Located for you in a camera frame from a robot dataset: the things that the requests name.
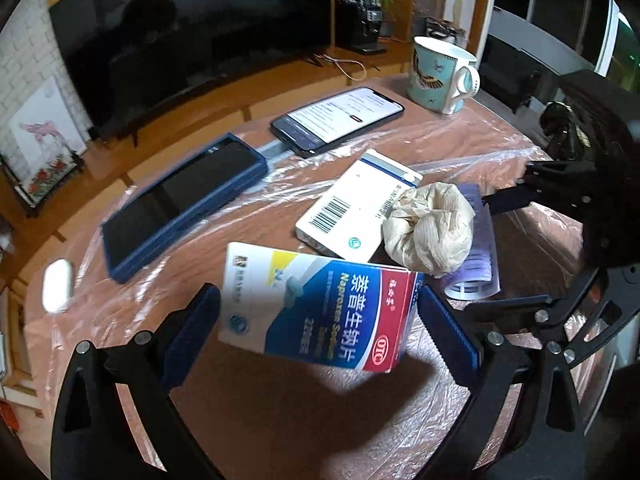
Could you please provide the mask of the teal ceramic mug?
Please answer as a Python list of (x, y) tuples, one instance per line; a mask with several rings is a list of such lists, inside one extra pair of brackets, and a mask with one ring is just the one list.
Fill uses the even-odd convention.
[(477, 58), (444, 40), (413, 39), (408, 97), (427, 110), (452, 115), (480, 90)]

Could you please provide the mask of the crumpled beige tissue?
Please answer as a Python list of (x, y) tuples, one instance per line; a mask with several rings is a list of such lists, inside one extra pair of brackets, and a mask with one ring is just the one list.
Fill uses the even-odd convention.
[(410, 188), (382, 224), (386, 254), (414, 272), (442, 278), (457, 271), (472, 247), (475, 212), (457, 185)]

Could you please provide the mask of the smartphone with lit screen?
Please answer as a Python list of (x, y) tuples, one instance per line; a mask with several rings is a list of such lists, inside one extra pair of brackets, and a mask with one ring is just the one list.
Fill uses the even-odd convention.
[(405, 107), (378, 90), (358, 87), (274, 118), (270, 129), (296, 155), (311, 158), (400, 117), (404, 111)]

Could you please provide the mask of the blue red medicine box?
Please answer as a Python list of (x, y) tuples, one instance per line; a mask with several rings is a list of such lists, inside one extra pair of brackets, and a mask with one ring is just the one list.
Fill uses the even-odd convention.
[(405, 352), (424, 276), (233, 242), (219, 339), (310, 364), (388, 373)]

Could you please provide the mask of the black television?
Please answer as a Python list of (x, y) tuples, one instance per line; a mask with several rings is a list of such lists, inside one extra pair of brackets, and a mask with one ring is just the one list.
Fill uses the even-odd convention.
[(330, 0), (60, 0), (50, 10), (93, 138), (331, 42)]

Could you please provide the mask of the white earbuds case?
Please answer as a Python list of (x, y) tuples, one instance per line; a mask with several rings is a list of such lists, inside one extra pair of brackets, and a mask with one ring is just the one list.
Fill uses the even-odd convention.
[(66, 259), (51, 262), (43, 272), (41, 302), (51, 314), (64, 312), (74, 289), (74, 269)]

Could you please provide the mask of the coffee machine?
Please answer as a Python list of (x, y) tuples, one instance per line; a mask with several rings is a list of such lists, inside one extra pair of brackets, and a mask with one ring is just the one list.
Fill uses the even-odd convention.
[(386, 51), (378, 42), (384, 14), (377, 4), (370, 0), (336, 0), (334, 12), (337, 47), (363, 55)]

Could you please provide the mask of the potted plant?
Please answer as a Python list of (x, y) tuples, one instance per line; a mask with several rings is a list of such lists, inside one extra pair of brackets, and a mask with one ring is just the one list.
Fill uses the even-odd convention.
[(390, 39), (393, 36), (396, 24), (395, 14), (392, 11), (394, 0), (371, 0), (382, 11), (382, 24), (380, 28), (380, 38)]

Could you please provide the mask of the white medicine box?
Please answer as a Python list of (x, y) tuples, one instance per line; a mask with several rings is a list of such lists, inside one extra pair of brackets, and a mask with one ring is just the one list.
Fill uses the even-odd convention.
[(366, 263), (393, 204), (421, 182), (422, 174), (367, 150), (298, 219), (296, 236), (322, 255)]

